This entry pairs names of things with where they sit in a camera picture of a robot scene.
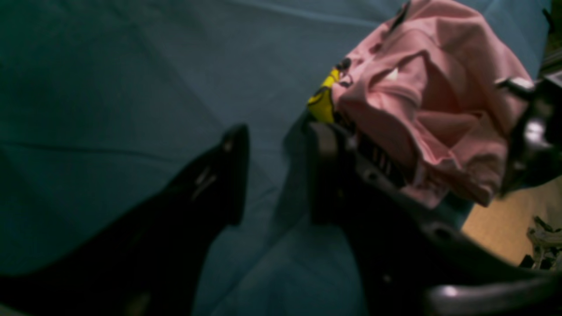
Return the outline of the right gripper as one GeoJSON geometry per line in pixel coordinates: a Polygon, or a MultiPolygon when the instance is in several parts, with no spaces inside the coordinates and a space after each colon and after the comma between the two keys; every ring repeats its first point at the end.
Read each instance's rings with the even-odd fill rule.
{"type": "Polygon", "coordinates": [[[535,82],[511,77],[496,86],[528,105],[511,132],[506,173],[498,195],[537,187],[562,173],[562,72],[535,82]]]}

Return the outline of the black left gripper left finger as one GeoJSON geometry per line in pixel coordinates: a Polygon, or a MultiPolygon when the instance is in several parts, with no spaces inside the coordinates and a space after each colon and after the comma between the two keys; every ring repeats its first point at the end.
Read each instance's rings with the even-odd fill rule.
{"type": "Polygon", "coordinates": [[[189,316],[205,258],[245,209],[250,137],[233,126],[160,192],[61,260],[1,277],[28,316],[189,316]]]}

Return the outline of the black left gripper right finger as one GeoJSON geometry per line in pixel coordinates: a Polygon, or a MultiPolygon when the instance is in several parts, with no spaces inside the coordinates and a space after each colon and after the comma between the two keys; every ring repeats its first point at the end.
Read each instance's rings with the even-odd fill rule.
{"type": "Polygon", "coordinates": [[[512,266],[403,195],[346,130],[307,128],[310,218],[343,231],[372,316],[559,316],[561,274],[512,266]]]}

